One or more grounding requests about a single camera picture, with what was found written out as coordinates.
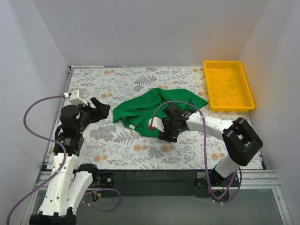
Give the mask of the green t shirt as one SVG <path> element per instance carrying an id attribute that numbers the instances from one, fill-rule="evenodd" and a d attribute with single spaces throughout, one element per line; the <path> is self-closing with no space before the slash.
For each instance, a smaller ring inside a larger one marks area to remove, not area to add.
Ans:
<path id="1" fill-rule="evenodd" d="M 186 89 L 164 90 L 154 88 L 114 108 L 112 120 L 113 122 L 121 121 L 124 127 L 133 128 L 141 136 L 158 137 L 159 130 L 150 131 L 148 122 L 161 104 L 174 100 L 192 104 L 199 109 L 205 107 L 208 103 Z"/>

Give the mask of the yellow plastic tray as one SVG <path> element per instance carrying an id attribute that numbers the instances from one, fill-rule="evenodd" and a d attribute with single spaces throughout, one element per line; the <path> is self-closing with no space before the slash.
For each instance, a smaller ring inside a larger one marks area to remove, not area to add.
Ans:
<path id="1" fill-rule="evenodd" d="M 255 108 L 240 61 L 206 60 L 203 72 L 211 111 L 248 112 Z"/>

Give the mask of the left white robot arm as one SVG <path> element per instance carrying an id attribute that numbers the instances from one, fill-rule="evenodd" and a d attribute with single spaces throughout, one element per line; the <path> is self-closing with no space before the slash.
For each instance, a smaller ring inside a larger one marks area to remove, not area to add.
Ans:
<path id="1" fill-rule="evenodd" d="M 31 225 L 74 225 L 76 211 L 88 187 L 96 187 L 100 176 L 96 165 L 86 164 L 73 174 L 84 142 L 83 133 L 88 125 L 108 117 L 110 106 L 95 97 L 90 103 L 72 100 L 60 111 L 61 125 L 54 139 L 53 168 L 45 198 L 29 220 Z"/>

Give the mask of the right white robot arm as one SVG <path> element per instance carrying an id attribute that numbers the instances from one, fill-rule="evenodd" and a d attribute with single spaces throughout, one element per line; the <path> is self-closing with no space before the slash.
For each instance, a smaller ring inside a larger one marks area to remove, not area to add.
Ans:
<path id="1" fill-rule="evenodd" d="M 221 120 L 205 117 L 196 106 L 189 104 L 189 109 L 183 111 L 178 101 L 168 101 L 159 106 L 165 117 L 160 119 L 153 114 L 149 119 L 149 129 L 159 130 L 158 138 L 168 143 L 177 142 L 181 130 L 202 132 L 204 151 L 207 148 L 207 136 L 213 136 L 225 143 L 227 155 L 208 170 L 197 183 L 203 186 L 223 186 L 235 179 L 234 172 L 242 166 L 247 166 L 263 142 L 252 126 L 244 118 L 236 120 Z"/>

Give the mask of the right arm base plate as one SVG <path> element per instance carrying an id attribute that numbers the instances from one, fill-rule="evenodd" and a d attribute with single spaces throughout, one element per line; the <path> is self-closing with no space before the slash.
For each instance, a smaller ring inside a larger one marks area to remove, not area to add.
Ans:
<path id="1" fill-rule="evenodd" d="M 233 177 L 233 173 L 231 173 L 227 178 L 223 178 L 214 170 L 209 170 L 208 174 L 210 184 L 212 187 L 227 187 Z M 205 171 L 198 172 L 196 174 L 196 178 L 194 178 L 194 183 L 201 188 L 208 187 L 207 176 Z"/>

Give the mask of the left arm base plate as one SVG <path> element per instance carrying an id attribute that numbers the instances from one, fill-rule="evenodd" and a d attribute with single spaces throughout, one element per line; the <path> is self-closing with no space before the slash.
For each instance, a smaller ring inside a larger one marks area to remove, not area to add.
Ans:
<path id="1" fill-rule="evenodd" d="M 90 184 L 90 188 L 112 188 L 114 185 L 114 174 L 113 173 L 94 173 L 92 175 L 93 181 Z"/>

